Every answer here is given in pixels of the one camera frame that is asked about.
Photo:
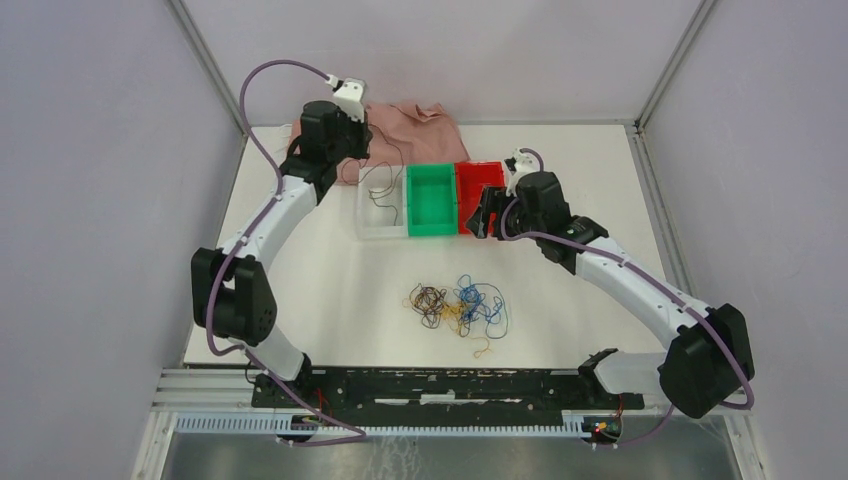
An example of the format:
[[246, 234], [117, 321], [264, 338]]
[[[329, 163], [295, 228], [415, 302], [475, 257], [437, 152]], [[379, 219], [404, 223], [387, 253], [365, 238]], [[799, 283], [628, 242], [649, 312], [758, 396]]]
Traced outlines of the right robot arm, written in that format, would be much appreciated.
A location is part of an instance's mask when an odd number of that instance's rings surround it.
[[484, 187], [465, 226], [480, 239], [534, 241], [547, 260], [605, 292], [658, 340], [660, 353], [608, 349], [591, 357], [589, 374], [577, 382], [585, 405], [602, 408], [617, 394], [656, 395], [695, 419], [717, 406], [753, 408], [755, 365], [743, 313], [649, 273], [604, 227], [571, 212], [554, 173]]

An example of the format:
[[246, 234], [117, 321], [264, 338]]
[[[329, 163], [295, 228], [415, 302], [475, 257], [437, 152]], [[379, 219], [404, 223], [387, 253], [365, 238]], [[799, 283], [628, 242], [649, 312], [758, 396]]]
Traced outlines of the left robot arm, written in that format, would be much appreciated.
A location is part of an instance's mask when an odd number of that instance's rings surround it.
[[226, 339], [278, 377], [276, 392], [291, 406], [307, 404], [314, 379], [308, 356], [277, 327], [278, 305], [267, 269], [296, 226], [324, 199], [346, 159], [366, 159], [372, 134], [362, 101], [304, 105], [300, 133], [274, 167], [272, 189], [248, 223], [215, 249], [199, 248], [190, 263], [194, 322], [207, 341]]

